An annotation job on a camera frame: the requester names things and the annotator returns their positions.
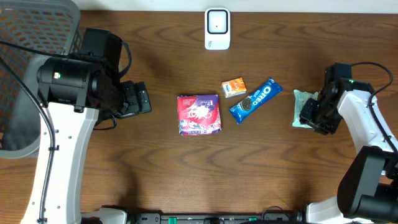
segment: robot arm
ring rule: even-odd
[[[301,122],[322,134],[333,134],[344,119],[358,154],[341,181],[337,196],[307,207],[309,223],[398,221],[396,154],[369,109],[372,93],[370,84],[351,78],[350,65],[337,63],[327,68],[318,101],[310,99],[303,107]],[[380,114],[376,97],[372,97],[372,103],[383,130],[393,146],[398,146]],[[393,179],[393,183],[380,184],[382,174]]]
[[[118,69],[122,44],[109,31],[87,29],[78,53],[69,58],[33,60],[42,64],[35,71],[39,96],[55,130],[57,150],[49,159],[49,131],[42,118],[34,186],[21,223],[37,223],[43,192],[47,194],[44,222],[48,224],[84,223],[82,216],[90,223],[126,223],[127,213],[122,210],[80,214],[81,178],[94,126],[107,119],[151,111],[144,83],[120,83],[127,71]],[[43,186],[48,167],[51,172],[46,191]]]

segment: white device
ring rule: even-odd
[[[231,42],[231,14],[225,8],[210,8],[205,12],[205,48],[226,50]]]

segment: orange snack box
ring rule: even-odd
[[[223,82],[221,86],[223,87],[225,98],[240,95],[246,92],[246,87],[244,86],[242,78]]]

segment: oreo package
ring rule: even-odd
[[[236,122],[240,124],[249,114],[253,113],[258,107],[282,91],[283,88],[273,79],[269,78],[254,93],[251,93],[248,97],[229,109],[229,112],[236,119]]]

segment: wooden table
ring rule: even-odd
[[[109,29],[128,42],[132,67],[124,80],[145,81],[153,110],[91,136],[81,186],[81,210],[118,204],[136,212],[259,213],[271,205],[303,208],[336,194],[355,157],[344,122],[334,135],[293,128],[293,90],[314,92],[335,62],[375,61],[398,73],[395,15],[232,13],[231,47],[204,48],[199,12],[81,13],[81,29]],[[122,64],[127,64],[123,54]],[[221,82],[243,77],[248,92],[274,78],[284,91],[237,125]],[[354,69],[379,88],[387,74]],[[378,95],[398,133],[397,90]],[[177,96],[217,93],[222,132],[178,134]],[[0,223],[17,223],[29,201],[36,160],[1,159]]]

